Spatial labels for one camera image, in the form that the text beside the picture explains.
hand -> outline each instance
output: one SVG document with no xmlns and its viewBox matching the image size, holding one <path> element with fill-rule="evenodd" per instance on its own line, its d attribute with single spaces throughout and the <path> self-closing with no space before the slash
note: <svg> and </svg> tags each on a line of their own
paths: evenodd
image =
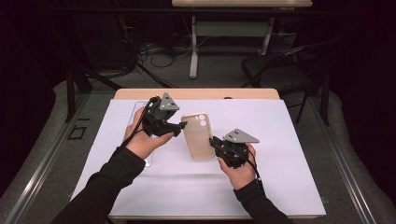
<svg viewBox="0 0 396 224">
<path fill-rule="evenodd" d="M 247 144 L 247 150 L 251 152 L 248 153 L 248 159 L 253 164 L 256 164 L 254 162 L 254 157 L 256 157 L 256 150 L 251 144 Z M 230 178 L 231 185 L 233 185 L 233 188 L 235 190 L 241 189 L 256 178 L 256 173 L 249 163 L 246 162 L 243 166 L 233 169 L 227 166 L 222 158 L 218 157 L 218 159 L 220 169 Z"/>
<path fill-rule="evenodd" d="M 134 131 L 134 127 L 136 127 L 137 122 L 142 116 L 143 110 L 144 107 L 138 109 L 136 113 L 134 113 L 134 123 L 126 128 L 124 141 Z M 126 147 L 143 160 L 147 158 L 149 154 L 154 151 L 154 149 L 164 145 L 173 137 L 173 133 L 167 133 L 160 137 L 151 138 L 144 131 L 139 132 L 139 130 L 142 129 L 143 125 L 140 124 L 139 128 L 137 129 L 138 132 L 134 135 Z"/>
</svg>

white table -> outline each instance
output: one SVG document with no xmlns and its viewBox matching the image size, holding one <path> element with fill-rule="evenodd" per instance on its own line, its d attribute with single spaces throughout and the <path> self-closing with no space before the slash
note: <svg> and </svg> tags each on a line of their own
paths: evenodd
<svg viewBox="0 0 396 224">
<path fill-rule="evenodd" d="M 116 94 L 117 99 L 125 100 L 110 103 L 74 196 L 121 143 L 133 111 L 150 97 L 162 96 L 162 91 L 167 89 L 121 90 Z M 169 122 L 179 122 L 183 114 L 205 111 L 213 135 L 222 137 L 239 128 L 261 140 L 254 147 L 266 195 L 287 216 L 311 218 L 326 214 L 288 110 L 283 101 L 278 100 L 275 90 L 171 89 L 167 92 L 180 106 Z M 234 99 L 223 100 L 225 96 Z M 152 165 L 132 186 L 121 191 L 110 217 L 247 219 L 249 215 L 235 199 L 228 177 L 220 170 L 216 158 L 193 161 L 181 133 L 158 148 Z"/>
<path fill-rule="evenodd" d="M 311 7 L 311 0 L 173 0 L 174 7 Z M 268 49 L 274 18 L 263 22 L 212 22 L 197 21 L 192 17 L 192 54 L 190 78 L 197 78 L 198 48 L 197 36 L 262 36 L 264 37 L 259 54 L 264 55 Z"/>
</svg>

office chair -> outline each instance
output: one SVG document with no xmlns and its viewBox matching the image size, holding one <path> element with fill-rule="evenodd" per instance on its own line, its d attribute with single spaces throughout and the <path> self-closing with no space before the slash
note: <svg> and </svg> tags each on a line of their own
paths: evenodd
<svg viewBox="0 0 396 224">
<path fill-rule="evenodd" d="M 244 59 L 242 70 L 248 82 L 242 87 L 251 85 L 254 88 L 274 88 L 281 98 L 304 91 L 303 101 L 297 104 L 300 105 L 300 111 L 295 122 L 299 123 L 308 96 L 315 95 L 320 87 L 322 93 L 329 91 L 327 71 L 340 47 L 340 41 L 332 40 Z M 328 99 L 322 97 L 321 103 L 327 104 Z"/>
</svg>

phone case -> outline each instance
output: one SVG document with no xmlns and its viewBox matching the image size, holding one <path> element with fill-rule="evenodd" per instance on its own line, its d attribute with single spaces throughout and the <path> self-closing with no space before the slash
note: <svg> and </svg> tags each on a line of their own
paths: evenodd
<svg viewBox="0 0 396 224">
<path fill-rule="evenodd" d="M 192 159 L 199 161 L 215 157 L 215 149 L 209 144 L 212 132 L 207 113 L 198 112 L 183 115 L 181 121 L 187 121 L 183 133 Z"/>
</svg>

triangular metal plate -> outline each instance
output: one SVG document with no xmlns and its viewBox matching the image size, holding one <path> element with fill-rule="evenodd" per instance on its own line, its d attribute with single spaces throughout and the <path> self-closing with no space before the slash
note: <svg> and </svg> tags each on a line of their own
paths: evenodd
<svg viewBox="0 0 396 224">
<path fill-rule="evenodd" d="M 169 96 L 167 92 L 163 94 L 163 98 L 161 100 L 161 105 L 160 105 L 161 110 L 179 110 L 178 105 L 173 101 L 172 97 Z"/>
<path fill-rule="evenodd" d="M 240 129 L 235 129 L 230 133 L 227 133 L 223 137 L 225 140 L 233 143 L 259 143 L 260 140 L 241 131 Z"/>
</svg>

